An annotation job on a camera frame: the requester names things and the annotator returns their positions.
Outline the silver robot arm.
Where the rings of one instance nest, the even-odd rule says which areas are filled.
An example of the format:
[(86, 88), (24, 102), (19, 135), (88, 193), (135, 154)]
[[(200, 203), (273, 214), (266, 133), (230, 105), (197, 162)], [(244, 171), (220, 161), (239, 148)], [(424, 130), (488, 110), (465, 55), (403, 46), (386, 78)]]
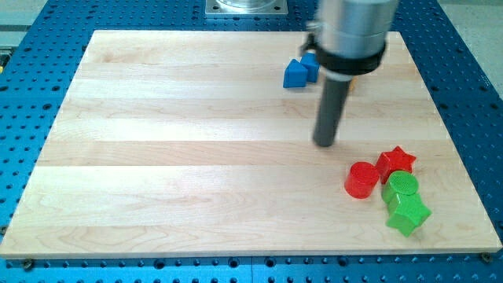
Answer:
[(397, 7), (398, 0), (321, 0), (300, 50), (313, 50), (333, 81), (373, 72), (386, 50)]

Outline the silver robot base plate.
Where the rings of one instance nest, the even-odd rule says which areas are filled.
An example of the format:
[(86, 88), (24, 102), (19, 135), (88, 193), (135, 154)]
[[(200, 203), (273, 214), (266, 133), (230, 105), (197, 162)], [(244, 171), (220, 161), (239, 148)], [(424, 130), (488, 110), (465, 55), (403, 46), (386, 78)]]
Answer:
[(286, 15), (287, 0), (206, 0), (210, 15)]

